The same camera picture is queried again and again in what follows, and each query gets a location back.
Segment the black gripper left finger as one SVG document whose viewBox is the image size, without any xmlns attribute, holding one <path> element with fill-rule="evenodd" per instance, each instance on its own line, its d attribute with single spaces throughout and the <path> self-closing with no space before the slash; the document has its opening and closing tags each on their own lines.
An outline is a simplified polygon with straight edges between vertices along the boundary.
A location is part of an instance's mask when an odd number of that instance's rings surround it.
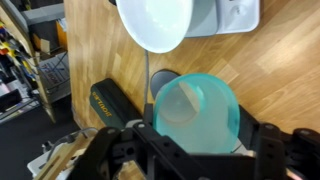
<svg viewBox="0 0 320 180">
<path fill-rule="evenodd" d="M 203 164 L 166 135 L 153 129 L 153 105 L 144 105 L 141 122 L 133 125 L 126 154 L 150 180 L 213 180 Z"/>
</svg>

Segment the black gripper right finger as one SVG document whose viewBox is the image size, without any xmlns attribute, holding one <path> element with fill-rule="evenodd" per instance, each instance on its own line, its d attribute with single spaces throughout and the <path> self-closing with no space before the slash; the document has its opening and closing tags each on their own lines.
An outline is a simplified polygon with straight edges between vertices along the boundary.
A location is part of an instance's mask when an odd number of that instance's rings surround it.
<svg viewBox="0 0 320 180">
<path fill-rule="evenodd" d="M 253 157 L 240 158 L 233 172 L 236 180 L 288 180 L 285 148 L 280 129 L 270 123 L 261 123 L 240 106 L 238 138 Z"/>
</svg>

